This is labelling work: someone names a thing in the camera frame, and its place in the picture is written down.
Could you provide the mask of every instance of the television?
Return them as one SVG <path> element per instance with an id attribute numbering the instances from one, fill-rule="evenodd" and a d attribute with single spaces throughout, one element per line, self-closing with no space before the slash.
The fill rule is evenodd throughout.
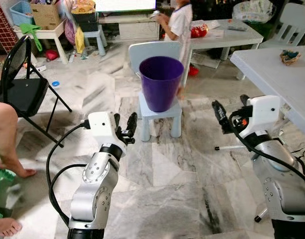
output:
<path id="1" fill-rule="evenodd" d="M 96 0 L 96 11 L 116 12 L 156 9 L 156 0 Z"/>

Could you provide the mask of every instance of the child's hand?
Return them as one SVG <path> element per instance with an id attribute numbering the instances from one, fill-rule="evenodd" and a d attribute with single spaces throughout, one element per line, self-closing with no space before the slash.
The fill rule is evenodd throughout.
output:
<path id="1" fill-rule="evenodd" d="M 156 16 L 156 21 L 157 21 L 157 23 L 159 23 L 159 24 L 165 23 L 164 17 L 163 17 L 162 15 L 157 15 L 157 16 Z"/>

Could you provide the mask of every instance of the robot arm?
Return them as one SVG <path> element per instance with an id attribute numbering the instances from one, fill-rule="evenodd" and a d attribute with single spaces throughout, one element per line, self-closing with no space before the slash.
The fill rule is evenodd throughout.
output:
<path id="1" fill-rule="evenodd" d="M 98 112 L 89 115 L 91 131 L 101 145 L 84 168 L 82 181 L 71 204 L 69 239 L 102 239 L 107 225 L 111 194 L 118 182 L 119 160 L 126 155 L 136 129 L 133 113 L 127 129 L 118 126 L 119 115 Z"/>
<path id="2" fill-rule="evenodd" d="M 305 181 L 296 173 L 303 172 L 302 166 L 279 140 L 268 134 L 278 120 L 280 99 L 276 96 L 250 99 L 244 95 L 241 99 L 245 107 L 232 113 L 236 118 L 233 123 L 219 102 L 212 103 L 223 133 L 234 132 L 250 151 L 259 152 L 252 158 L 253 169 L 263 187 L 275 238 L 305 238 Z M 262 155 L 280 159 L 284 164 Z"/>

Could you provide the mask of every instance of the purple plastic bin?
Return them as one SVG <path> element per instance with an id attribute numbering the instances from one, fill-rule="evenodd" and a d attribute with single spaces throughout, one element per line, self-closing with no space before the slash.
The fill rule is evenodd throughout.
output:
<path id="1" fill-rule="evenodd" d="M 139 66 L 143 95 L 150 110 L 167 111 L 178 91 L 184 71 L 182 63 L 174 58 L 155 56 Z"/>

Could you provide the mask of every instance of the cardboard box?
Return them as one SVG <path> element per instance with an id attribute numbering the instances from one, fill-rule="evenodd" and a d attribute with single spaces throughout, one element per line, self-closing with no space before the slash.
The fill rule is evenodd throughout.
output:
<path id="1" fill-rule="evenodd" d="M 58 0 L 51 5 L 35 4 L 35 0 L 33 0 L 30 5 L 35 24 L 42 27 L 43 30 L 54 30 L 65 17 L 62 0 Z"/>

